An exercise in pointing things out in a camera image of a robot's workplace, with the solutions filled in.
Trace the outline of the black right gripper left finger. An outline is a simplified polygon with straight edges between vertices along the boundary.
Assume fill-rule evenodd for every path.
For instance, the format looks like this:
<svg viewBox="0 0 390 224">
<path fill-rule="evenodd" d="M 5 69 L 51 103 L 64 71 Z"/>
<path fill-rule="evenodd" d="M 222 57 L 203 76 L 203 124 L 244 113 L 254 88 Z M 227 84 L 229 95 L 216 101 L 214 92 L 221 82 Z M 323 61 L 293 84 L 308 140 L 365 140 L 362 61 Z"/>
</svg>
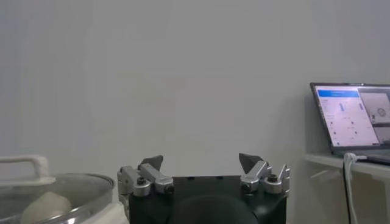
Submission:
<svg viewBox="0 0 390 224">
<path fill-rule="evenodd" d="M 173 177 L 160 172 L 163 155 L 145 158 L 136 167 L 124 166 L 117 173 L 118 194 L 120 196 L 134 195 L 147 197 L 152 191 L 158 194 L 174 192 Z"/>
</svg>

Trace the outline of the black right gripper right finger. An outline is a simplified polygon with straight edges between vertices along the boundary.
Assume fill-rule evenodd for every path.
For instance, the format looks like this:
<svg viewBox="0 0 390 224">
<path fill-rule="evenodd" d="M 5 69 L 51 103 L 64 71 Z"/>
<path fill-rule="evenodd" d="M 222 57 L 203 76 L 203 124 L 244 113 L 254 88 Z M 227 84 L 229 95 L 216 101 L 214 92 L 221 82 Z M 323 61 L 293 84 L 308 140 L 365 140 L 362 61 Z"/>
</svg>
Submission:
<svg viewBox="0 0 390 224">
<path fill-rule="evenodd" d="M 272 166 L 260 156 L 239 153 L 238 158 L 244 171 L 239 178 L 244 194 L 253 194 L 259 187 L 268 194 L 289 194 L 290 168 L 286 164 L 278 174 L 274 174 Z"/>
</svg>

